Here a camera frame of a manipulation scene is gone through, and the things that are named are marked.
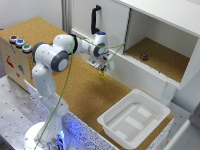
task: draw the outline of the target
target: blue lid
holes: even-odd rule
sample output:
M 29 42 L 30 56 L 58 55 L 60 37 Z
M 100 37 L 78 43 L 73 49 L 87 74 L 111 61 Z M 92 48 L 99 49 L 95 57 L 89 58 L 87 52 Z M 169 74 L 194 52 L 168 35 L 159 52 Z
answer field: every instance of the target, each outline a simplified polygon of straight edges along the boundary
M 17 40 L 17 43 L 24 43 L 24 40 Z

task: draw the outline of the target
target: small dark object on shelf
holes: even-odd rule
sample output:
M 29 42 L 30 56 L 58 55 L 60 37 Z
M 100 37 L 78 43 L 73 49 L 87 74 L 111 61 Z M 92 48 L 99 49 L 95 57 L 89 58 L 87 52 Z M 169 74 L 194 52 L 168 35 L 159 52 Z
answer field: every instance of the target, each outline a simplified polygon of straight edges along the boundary
M 147 60 L 148 59 L 148 55 L 147 54 L 141 54 L 140 55 L 140 59 L 142 59 L 143 61 Z

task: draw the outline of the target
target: empty white container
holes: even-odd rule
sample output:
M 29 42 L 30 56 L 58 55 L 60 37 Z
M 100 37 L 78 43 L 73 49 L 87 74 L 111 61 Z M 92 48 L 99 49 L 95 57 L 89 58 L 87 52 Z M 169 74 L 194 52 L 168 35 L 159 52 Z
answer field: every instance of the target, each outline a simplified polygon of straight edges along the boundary
M 119 145 L 136 149 L 169 113 L 169 108 L 135 89 L 97 120 Z

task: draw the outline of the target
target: cardboard box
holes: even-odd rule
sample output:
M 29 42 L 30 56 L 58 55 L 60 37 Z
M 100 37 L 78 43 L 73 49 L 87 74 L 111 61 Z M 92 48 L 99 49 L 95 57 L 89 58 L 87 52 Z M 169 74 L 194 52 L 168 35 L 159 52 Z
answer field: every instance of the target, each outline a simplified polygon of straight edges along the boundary
M 32 79 L 32 68 L 34 67 L 32 53 L 23 53 L 21 49 L 9 43 L 12 35 L 25 40 L 32 47 L 38 42 L 51 44 L 55 36 L 66 34 L 66 32 L 48 23 L 40 17 L 35 17 L 0 31 L 0 51 L 6 74 L 28 90 L 24 79 Z

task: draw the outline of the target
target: brown work surface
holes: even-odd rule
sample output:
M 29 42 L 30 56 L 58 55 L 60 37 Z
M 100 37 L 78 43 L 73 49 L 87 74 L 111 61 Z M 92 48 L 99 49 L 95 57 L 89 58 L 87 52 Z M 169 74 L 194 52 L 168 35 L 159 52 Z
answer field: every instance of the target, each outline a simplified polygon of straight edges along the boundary
M 125 53 L 178 82 L 181 82 L 190 60 L 188 57 L 149 38 L 144 38 L 142 41 L 125 51 Z M 148 55 L 148 60 L 142 61 L 140 59 L 140 55 L 143 53 Z
M 50 44 L 58 34 L 66 34 L 66 32 L 40 17 L 32 18 L 0 31 L 0 36 L 8 43 L 10 36 L 17 35 L 19 39 L 24 39 L 26 44 L 31 46 L 38 42 Z
M 56 92 L 59 95 L 62 92 L 68 71 L 69 67 L 61 73 L 53 72 L 57 86 Z M 104 133 L 102 126 L 97 122 L 97 118 L 129 92 L 131 92 L 131 89 L 109 76 L 100 77 L 96 69 L 81 58 L 74 56 L 63 99 L 69 104 L 69 110 L 72 113 L 114 143 L 119 149 L 123 149 Z M 172 119 L 173 116 L 169 115 L 138 149 L 146 149 Z

